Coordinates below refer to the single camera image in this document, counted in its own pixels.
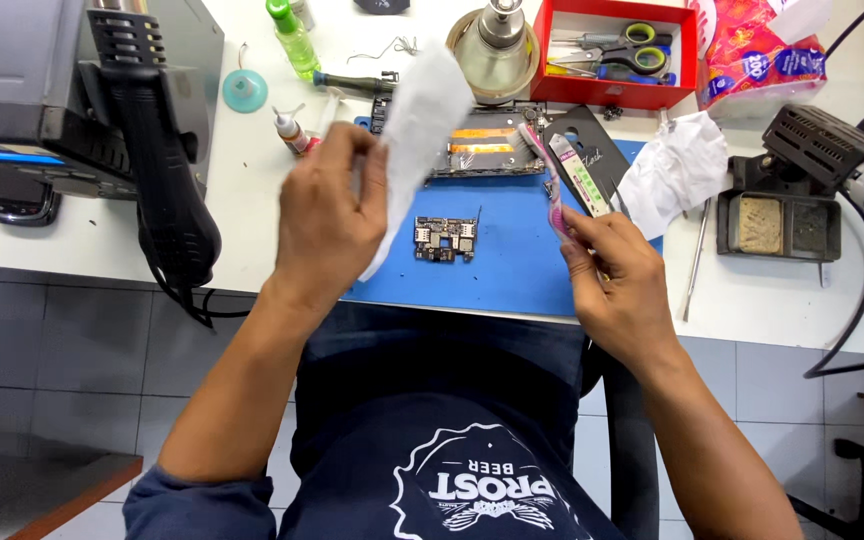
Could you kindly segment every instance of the teal suction cup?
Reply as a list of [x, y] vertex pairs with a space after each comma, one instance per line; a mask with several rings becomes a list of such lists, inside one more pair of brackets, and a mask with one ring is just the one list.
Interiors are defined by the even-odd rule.
[[222, 99], [236, 113], [255, 113], [269, 98], [269, 85], [252, 69], [239, 69], [225, 77]]

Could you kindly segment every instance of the person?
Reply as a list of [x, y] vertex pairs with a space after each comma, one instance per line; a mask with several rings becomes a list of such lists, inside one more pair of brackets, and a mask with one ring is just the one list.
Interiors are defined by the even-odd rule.
[[387, 228], [387, 154], [337, 123], [288, 175], [275, 269], [129, 492], [128, 538], [276, 538], [265, 468], [296, 375], [301, 485], [281, 538], [623, 538], [570, 472], [583, 333], [641, 385], [696, 537], [803, 538], [680, 345], [662, 257], [621, 214], [564, 212], [581, 328], [338, 303]]

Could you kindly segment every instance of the smartphone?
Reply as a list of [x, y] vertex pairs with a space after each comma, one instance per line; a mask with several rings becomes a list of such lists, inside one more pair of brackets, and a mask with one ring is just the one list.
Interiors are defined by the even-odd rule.
[[56, 220], [62, 195], [52, 185], [0, 165], [0, 223], [45, 227]]

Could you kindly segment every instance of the hand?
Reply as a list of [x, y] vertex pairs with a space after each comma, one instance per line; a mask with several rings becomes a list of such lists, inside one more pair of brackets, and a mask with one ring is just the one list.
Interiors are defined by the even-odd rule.
[[[365, 163], [354, 193], [359, 156]], [[285, 178], [278, 257], [263, 292], [313, 315], [312, 330], [365, 271], [385, 235], [387, 158], [388, 149], [368, 131], [338, 122]]]
[[563, 244], [561, 253], [575, 314], [592, 341], [637, 378], [650, 361], [658, 364], [681, 350], [669, 311], [666, 264], [639, 228], [618, 212], [592, 218], [563, 206], [562, 215], [579, 240]]

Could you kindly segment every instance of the toothbrush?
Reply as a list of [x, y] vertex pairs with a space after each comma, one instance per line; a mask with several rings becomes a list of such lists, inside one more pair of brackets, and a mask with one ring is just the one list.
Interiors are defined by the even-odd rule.
[[539, 137], [524, 122], [515, 126], [515, 131], [507, 139], [510, 146], [515, 150], [517, 159], [524, 160], [526, 163], [538, 159], [545, 162], [545, 167], [552, 178], [549, 186], [549, 225], [552, 226], [552, 230], [555, 231], [556, 237], [561, 243], [575, 242], [569, 234], [566, 220], [562, 217], [562, 182], [559, 178], [559, 172], [556, 171], [555, 164], [549, 159], [542, 141], [539, 141]]

